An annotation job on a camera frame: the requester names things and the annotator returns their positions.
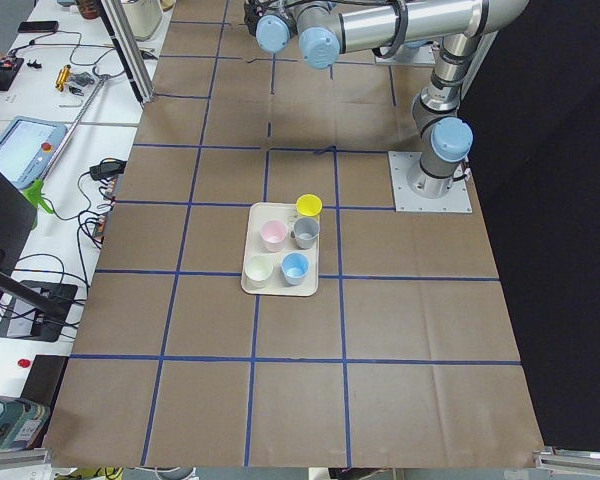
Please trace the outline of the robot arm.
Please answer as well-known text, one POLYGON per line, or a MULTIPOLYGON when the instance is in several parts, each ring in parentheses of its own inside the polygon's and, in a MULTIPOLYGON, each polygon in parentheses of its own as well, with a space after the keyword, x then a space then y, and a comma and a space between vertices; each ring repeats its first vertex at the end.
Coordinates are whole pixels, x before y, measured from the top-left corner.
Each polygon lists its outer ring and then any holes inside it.
POLYGON ((304 61, 326 69, 340 56, 369 50, 394 57, 408 43, 438 39, 438 58, 429 83, 415 96, 412 115, 424 144, 406 179, 417 195, 446 195, 473 142, 469 125, 457 117, 461 90, 483 36, 512 23, 524 1, 358 1, 356 11, 335 12, 332 1, 246 1, 244 22, 260 48, 283 51, 297 38, 304 61))

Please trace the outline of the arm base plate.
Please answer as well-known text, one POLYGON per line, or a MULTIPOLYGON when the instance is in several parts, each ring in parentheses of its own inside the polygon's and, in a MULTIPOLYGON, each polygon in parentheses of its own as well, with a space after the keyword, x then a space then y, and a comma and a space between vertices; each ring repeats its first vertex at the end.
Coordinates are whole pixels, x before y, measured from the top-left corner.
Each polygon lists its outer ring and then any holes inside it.
POLYGON ((389 151, 395 210, 400 213, 471 214, 473 209, 461 165, 446 179, 421 169, 421 152, 389 151))

